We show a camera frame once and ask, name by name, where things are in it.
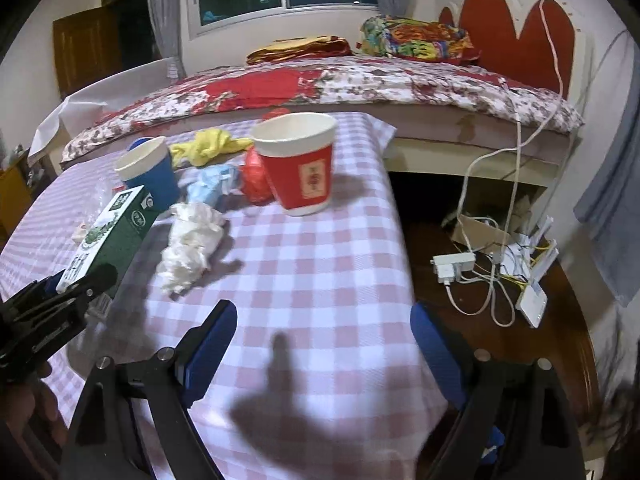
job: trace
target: light blue face mask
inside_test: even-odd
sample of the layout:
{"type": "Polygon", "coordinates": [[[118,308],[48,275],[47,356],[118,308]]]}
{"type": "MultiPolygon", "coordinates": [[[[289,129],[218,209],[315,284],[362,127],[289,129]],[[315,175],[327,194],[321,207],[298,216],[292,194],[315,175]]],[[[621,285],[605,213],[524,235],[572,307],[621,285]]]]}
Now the light blue face mask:
{"type": "Polygon", "coordinates": [[[203,202],[213,209],[220,197],[238,187],[240,171],[231,164],[219,164],[203,168],[198,180],[187,188],[187,202],[203,202]]]}

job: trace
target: cardboard box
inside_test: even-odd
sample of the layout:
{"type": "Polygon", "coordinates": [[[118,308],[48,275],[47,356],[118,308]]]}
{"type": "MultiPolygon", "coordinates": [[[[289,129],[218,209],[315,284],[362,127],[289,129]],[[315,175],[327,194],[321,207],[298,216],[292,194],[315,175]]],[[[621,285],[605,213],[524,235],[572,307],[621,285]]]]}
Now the cardboard box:
{"type": "MultiPolygon", "coordinates": [[[[502,229],[496,229],[495,227],[491,227],[481,221],[460,215],[460,221],[456,223],[451,239],[465,247],[465,237],[462,235],[462,228],[460,224],[463,225],[466,237],[469,238],[469,243],[471,243],[471,247],[475,251],[480,251],[484,254],[491,254],[500,251],[502,240],[504,239],[504,231],[502,229]]],[[[513,243],[515,243],[513,237],[507,234],[506,244],[510,245],[513,243]]]]}
{"type": "Polygon", "coordinates": [[[158,216],[153,204],[143,186],[116,193],[82,240],[56,291],[61,294],[95,267],[111,264],[118,271],[115,285],[90,303],[91,312],[105,317],[133,256],[158,216]]]}

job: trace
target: green box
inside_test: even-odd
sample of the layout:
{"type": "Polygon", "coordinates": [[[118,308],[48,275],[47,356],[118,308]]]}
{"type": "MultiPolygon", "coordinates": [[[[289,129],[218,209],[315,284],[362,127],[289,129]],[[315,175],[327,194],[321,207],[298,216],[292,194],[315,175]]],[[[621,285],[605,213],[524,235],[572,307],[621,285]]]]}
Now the green box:
{"type": "Polygon", "coordinates": [[[111,264],[118,271],[115,285],[90,303],[90,310],[104,317],[133,256],[158,216],[153,205],[144,186],[117,193],[82,240],[56,291],[61,294],[95,267],[111,264]]]}

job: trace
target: floral bedsheet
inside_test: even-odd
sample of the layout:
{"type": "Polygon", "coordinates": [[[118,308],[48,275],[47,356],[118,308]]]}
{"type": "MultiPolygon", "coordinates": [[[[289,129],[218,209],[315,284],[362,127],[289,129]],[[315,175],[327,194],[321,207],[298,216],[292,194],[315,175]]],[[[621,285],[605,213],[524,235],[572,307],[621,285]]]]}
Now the floral bedsheet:
{"type": "MultiPolygon", "coordinates": [[[[558,94],[477,66],[371,56],[295,59],[199,72],[103,117],[65,147],[62,162],[150,126],[207,113],[303,104],[452,105],[537,127],[558,94]],[[511,105],[504,87],[511,89],[511,105]]],[[[565,100],[546,129],[567,134],[582,125],[565,100]]]]}

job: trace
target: metal bolt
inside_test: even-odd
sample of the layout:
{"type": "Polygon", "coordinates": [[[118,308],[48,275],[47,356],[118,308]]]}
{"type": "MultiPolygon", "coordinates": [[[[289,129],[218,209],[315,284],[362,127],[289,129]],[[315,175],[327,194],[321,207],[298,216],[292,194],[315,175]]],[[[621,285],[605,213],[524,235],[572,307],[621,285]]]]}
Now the metal bolt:
{"type": "Polygon", "coordinates": [[[479,348],[474,352],[474,357],[478,359],[478,361],[485,363],[491,360],[491,354],[483,348],[479,348]]]}
{"type": "Polygon", "coordinates": [[[101,357],[95,362],[95,365],[98,367],[98,370],[104,370],[110,364],[111,364],[111,358],[107,356],[101,357]]]}
{"type": "Polygon", "coordinates": [[[551,361],[545,358],[538,359],[538,366],[547,372],[552,368],[551,361]]]}
{"type": "Polygon", "coordinates": [[[175,350],[170,346],[165,346],[158,350],[158,359],[161,361],[168,361],[174,356],[175,350]]]}

